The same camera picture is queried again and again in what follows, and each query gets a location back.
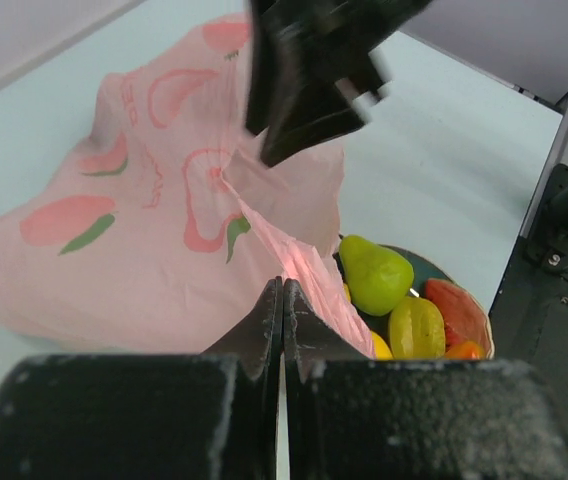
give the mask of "white table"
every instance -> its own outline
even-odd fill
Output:
[[[40,192],[91,127],[102,77],[132,70],[239,0],[149,0],[0,91],[0,214]],[[380,48],[394,75],[348,139],[345,233],[410,248],[489,307],[560,115],[414,39]],[[56,345],[0,327],[0,380]]]

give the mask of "fruit basket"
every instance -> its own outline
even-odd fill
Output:
[[[357,235],[342,237],[334,258],[347,298],[373,332],[379,359],[494,357],[488,315],[433,262]],[[380,285],[384,278],[396,283]]]

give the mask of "pink fruit print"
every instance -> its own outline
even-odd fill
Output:
[[[82,158],[79,168],[88,177],[107,177],[120,175],[128,165],[126,137],[121,133],[113,148],[104,154]]]
[[[222,179],[222,167],[212,167],[207,172],[208,188],[215,193],[229,193],[228,185]]]
[[[218,22],[204,25],[202,35],[209,48],[232,58],[248,41],[251,32],[246,22]]]
[[[193,252],[213,253],[222,248],[224,235],[226,234],[228,246],[226,263],[228,263],[233,257],[233,249],[235,248],[237,237],[243,233],[247,233],[251,229],[251,225],[244,215],[241,212],[238,212],[233,213],[224,219],[220,226],[219,233],[215,238],[204,238],[200,234],[197,229],[197,218],[195,217],[195,211],[193,209],[193,193],[189,184],[188,169],[193,161],[200,158],[200,156],[207,154],[222,154],[230,156],[230,154],[224,150],[203,148],[192,152],[184,160],[184,164],[182,165],[182,175],[184,177],[184,185],[186,187],[186,229],[184,230],[184,244]],[[228,190],[222,192],[218,191],[218,193],[228,193]]]
[[[148,89],[148,114],[156,128],[166,128],[193,92],[217,76],[214,70],[171,70]]]
[[[73,195],[38,208],[20,222],[24,241],[35,247],[64,245],[59,254],[73,252],[100,237],[115,221],[112,198]]]

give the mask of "bowl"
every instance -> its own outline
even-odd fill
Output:
[[[413,272],[415,273],[415,278],[413,280],[413,286],[411,288],[411,292],[409,292],[409,295],[420,296],[420,297],[424,296],[424,286],[426,284],[426,281],[431,279],[431,278],[447,280],[449,282],[455,283],[460,288],[464,289],[459,284],[457,284],[457,282],[455,282],[455,280],[453,280],[453,278],[451,278],[450,275],[448,275],[446,272],[444,272],[444,270],[442,270],[440,267],[435,265],[430,260],[427,260],[426,258],[422,257],[421,255],[418,255],[417,253],[412,252],[410,250],[406,250],[406,249],[400,248],[400,247],[395,247],[395,246],[392,246],[392,245],[384,245],[384,244],[380,244],[380,245],[382,247],[394,250],[395,252],[399,253],[406,260],[408,260],[409,263],[413,266]],[[342,262],[340,260],[339,254],[335,253],[333,255],[333,258],[337,262],[337,268],[339,269],[339,271],[342,275],[342,279],[344,279],[344,267],[343,267]],[[355,307],[355,309],[357,310],[357,313],[362,318],[364,323],[366,323],[368,328],[371,329],[373,332],[377,333],[378,335],[380,335],[382,338],[386,339],[386,341],[388,342],[387,337],[388,337],[389,316],[388,315],[383,315],[383,316],[369,315],[368,313],[362,312],[357,307]],[[490,348],[489,351],[486,352],[486,354],[487,354],[487,358],[493,358],[493,356],[495,354],[495,345],[493,343],[493,333],[492,333],[492,330],[491,330],[490,320],[488,320],[488,316],[486,318],[487,318],[486,324],[485,324],[486,333],[487,333],[487,336],[488,336],[488,338],[491,342],[491,348]]]

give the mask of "pink paper bag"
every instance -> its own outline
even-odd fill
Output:
[[[331,258],[342,148],[265,169],[243,128],[250,56],[250,25],[231,15],[104,79],[89,137],[0,217],[0,322],[90,348],[201,352],[282,275],[373,356]]]

